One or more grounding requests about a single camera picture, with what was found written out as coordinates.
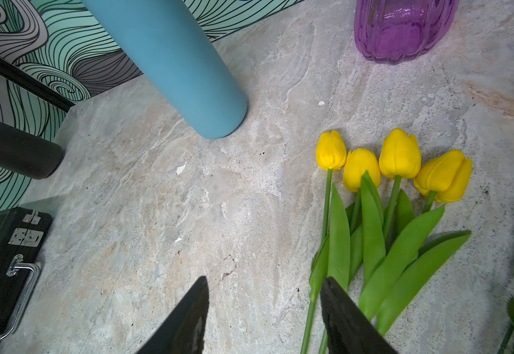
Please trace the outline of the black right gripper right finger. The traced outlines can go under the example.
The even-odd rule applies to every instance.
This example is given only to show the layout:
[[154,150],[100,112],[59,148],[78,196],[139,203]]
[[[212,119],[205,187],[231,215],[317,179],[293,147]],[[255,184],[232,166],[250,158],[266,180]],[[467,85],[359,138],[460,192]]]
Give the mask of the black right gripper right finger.
[[397,354],[333,277],[323,280],[320,299],[330,353]]

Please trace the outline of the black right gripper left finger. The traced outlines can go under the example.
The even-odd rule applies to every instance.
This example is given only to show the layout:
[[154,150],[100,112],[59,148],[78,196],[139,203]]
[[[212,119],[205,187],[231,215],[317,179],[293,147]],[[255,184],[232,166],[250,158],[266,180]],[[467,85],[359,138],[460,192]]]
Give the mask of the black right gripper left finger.
[[208,307],[208,281],[202,276],[137,353],[202,353]]

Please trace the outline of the yellow tulip single stem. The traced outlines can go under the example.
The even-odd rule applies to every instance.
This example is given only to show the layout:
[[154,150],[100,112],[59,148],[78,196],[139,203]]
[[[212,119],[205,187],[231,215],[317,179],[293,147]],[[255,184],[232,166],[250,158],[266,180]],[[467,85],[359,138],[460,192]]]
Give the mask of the yellow tulip single stem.
[[313,257],[309,277],[309,308],[301,345],[307,353],[320,288],[326,277],[341,286],[348,284],[350,271],[350,229],[342,199],[333,186],[333,172],[341,170],[347,159],[345,143],[338,131],[323,132],[316,147],[318,166],[327,172],[320,247]]

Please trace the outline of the teal ceramic vase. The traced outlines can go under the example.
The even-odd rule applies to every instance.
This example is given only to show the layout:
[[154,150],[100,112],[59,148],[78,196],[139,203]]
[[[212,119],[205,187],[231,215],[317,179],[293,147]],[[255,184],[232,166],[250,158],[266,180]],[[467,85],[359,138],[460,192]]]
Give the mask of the teal ceramic vase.
[[227,137],[248,99],[183,1],[85,1],[85,7],[185,121]]

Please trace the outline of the purple glass vase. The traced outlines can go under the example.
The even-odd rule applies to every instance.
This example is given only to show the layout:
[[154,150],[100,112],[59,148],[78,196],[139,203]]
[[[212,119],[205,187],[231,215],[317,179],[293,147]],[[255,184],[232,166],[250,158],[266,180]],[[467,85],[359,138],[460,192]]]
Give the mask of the purple glass vase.
[[458,5],[456,0],[358,1],[356,47],[366,59],[377,63],[413,60],[447,34]]

